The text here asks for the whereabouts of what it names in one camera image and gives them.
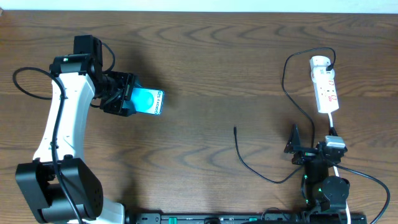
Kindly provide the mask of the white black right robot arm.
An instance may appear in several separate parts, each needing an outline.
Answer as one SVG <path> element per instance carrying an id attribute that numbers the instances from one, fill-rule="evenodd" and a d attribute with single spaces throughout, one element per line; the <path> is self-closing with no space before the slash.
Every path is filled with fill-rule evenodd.
<path id="1" fill-rule="evenodd" d="M 330 175 L 329 168 L 341 162 L 347 152 L 343 138 L 334 128 L 324 141 L 316 147 L 301 145 L 299 130 L 296 125 L 287 141 L 284 152 L 292 154 L 292 164 L 303 166 L 302 194 L 307 203 L 307 210 L 302 213 L 304 222 L 318 221 L 321 216 L 337 216 L 346 210 L 350 183 L 337 175 Z"/>

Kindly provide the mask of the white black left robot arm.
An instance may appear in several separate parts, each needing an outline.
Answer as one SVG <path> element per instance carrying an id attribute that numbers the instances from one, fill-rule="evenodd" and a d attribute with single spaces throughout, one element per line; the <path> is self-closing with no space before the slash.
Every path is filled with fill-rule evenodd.
<path id="1" fill-rule="evenodd" d="M 52 101 L 33 159 L 19 164 L 16 182 L 39 223 L 133 223 L 125 205 L 105 198 L 85 163 L 84 140 L 91 102 L 118 116 L 137 113 L 142 86 L 132 73 L 103 70 L 95 54 L 56 57 L 47 76 Z"/>

